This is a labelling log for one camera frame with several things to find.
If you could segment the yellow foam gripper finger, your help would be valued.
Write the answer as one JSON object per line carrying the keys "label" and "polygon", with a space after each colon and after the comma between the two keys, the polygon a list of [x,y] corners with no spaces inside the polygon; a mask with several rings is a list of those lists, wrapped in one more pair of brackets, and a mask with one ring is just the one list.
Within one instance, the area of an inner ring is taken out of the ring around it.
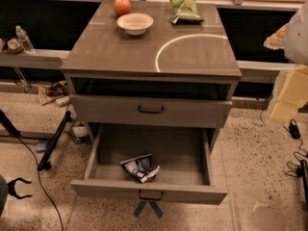
{"label": "yellow foam gripper finger", "polygon": [[298,65],[287,74],[269,118],[277,123],[286,123],[307,103],[308,65]]}
{"label": "yellow foam gripper finger", "polygon": [[264,42],[264,46],[272,50],[283,49],[285,46],[286,29],[287,24],[279,28],[274,34],[268,37]]}

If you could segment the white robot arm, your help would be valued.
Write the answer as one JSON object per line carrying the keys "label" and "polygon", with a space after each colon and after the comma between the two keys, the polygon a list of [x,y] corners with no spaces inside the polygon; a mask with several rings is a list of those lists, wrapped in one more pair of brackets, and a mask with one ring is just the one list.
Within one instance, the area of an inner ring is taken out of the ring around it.
{"label": "white robot arm", "polygon": [[279,123],[291,120],[308,103],[308,1],[290,21],[268,37],[264,46],[283,49],[287,60],[295,64],[287,75],[269,118]]}

